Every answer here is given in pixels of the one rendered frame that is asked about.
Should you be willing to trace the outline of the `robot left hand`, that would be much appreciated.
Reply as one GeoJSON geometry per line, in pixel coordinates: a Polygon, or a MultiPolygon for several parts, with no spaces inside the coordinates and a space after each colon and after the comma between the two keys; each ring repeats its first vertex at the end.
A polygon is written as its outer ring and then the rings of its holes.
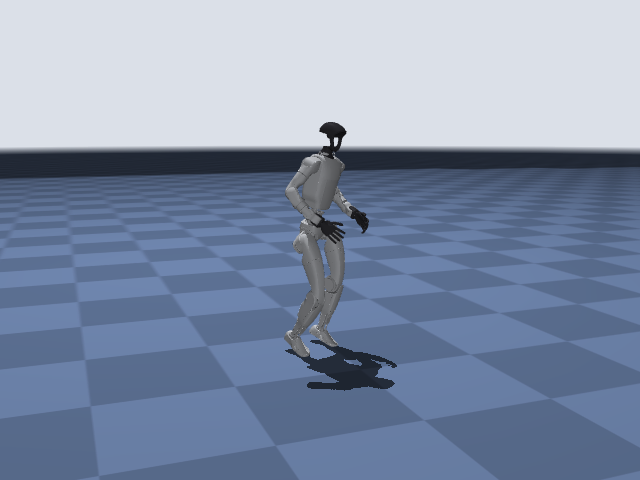
{"type": "Polygon", "coordinates": [[[349,208],[352,210],[351,217],[350,216],[349,217],[352,218],[352,219],[355,219],[357,221],[357,223],[363,229],[363,232],[361,232],[361,233],[362,234],[365,233],[365,231],[367,230],[367,227],[369,225],[368,224],[369,220],[366,218],[366,213],[360,212],[354,206],[349,206],[349,208]]]}

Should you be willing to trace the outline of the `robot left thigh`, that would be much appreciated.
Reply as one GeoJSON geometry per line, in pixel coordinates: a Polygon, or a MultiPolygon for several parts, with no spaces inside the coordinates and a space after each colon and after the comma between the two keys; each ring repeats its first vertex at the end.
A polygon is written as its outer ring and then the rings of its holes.
{"type": "MultiPolygon", "coordinates": [[[[337,227],[337,225],[335,226],[337,227]]],[[[335,229],[335,231],[337,230],[335,229]]],[[[337,232],[340,234],[339,231],[337,232]]],[[[340,242],[331,235],[329,236],[336,241],[336,244],[325,235],[320,238],[321,240],[327,240],[325,242],[326,244],[324,244],[324,251],[331,272],[331,275],[325,278],[325,289],[328,292],[338,291],[339,287],[342,285],[345,271],[345,255],[342,238],[334,232],[333,234],[340,239],[340,242]]]]}

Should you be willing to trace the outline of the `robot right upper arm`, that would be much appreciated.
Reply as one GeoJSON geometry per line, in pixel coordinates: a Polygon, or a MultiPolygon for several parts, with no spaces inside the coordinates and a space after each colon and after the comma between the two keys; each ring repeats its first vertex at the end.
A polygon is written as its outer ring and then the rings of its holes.
{"type": "MultiPolygon", "coordinates": [[[[289,188],[294,187],[298,191],[298,187],[303,185],[311,174],[314,174],[318,171],[321,160],[317,157],[306,157],[299,168],[298,172],[295,174],[289,185],[285,190],[285,195],[288,198],[286,192],[289,188]]],[[[299,192],[298,192],[299,193],[299,192]]],[[[288,198],[289,200],[289,198],[288,198]]]]}

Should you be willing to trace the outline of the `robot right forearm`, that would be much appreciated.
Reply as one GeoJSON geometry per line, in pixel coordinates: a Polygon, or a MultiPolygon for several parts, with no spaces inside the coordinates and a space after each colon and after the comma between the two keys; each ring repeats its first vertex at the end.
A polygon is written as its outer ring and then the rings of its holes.
{"type": "Polygon", "coordinates": [[[312,209],[309,208],[309,205],[307,205],[305,200],[299,195],[296,188],[289,188],[286,194],[294,209],[297,209],[300,214],[303,214],[304,218],[318,225],[318,223],[321,221],[321,218],[317,216],[312,209]]]}

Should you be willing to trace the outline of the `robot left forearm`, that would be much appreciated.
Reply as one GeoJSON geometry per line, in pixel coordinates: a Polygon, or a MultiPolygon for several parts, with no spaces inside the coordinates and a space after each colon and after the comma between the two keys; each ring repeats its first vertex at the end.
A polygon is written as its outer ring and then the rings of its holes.
{"type": "Polygon", "coordinates": [[[346,213],[347,216],[351,217],[352,210],[349,208],[349,206],[352,206],[352,205],[343,196],[344,195],[339,190],[339,192],[334,195],[333,202],[338,205],[338,207],[341,209],[342,212],[346,213]]]}

